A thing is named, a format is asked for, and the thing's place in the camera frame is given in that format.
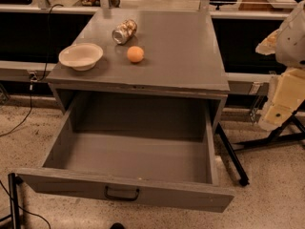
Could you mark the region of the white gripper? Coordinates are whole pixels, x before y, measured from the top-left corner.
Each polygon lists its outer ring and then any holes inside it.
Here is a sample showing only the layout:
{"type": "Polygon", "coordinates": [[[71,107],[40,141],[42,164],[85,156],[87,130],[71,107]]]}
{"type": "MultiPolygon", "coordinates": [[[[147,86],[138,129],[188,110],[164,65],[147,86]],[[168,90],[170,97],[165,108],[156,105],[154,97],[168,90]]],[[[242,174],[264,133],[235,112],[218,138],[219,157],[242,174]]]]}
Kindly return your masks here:
{"type": "Polygon", "coordinates": [[[275,130],[305,100],[305,1],[299,2],[278,30],[270,33],[255,48],[263,55],[275,54],[276,61],[288,68],[273,76],[268,100],[261,111],[258,125],[266,131],[275,130]]]}

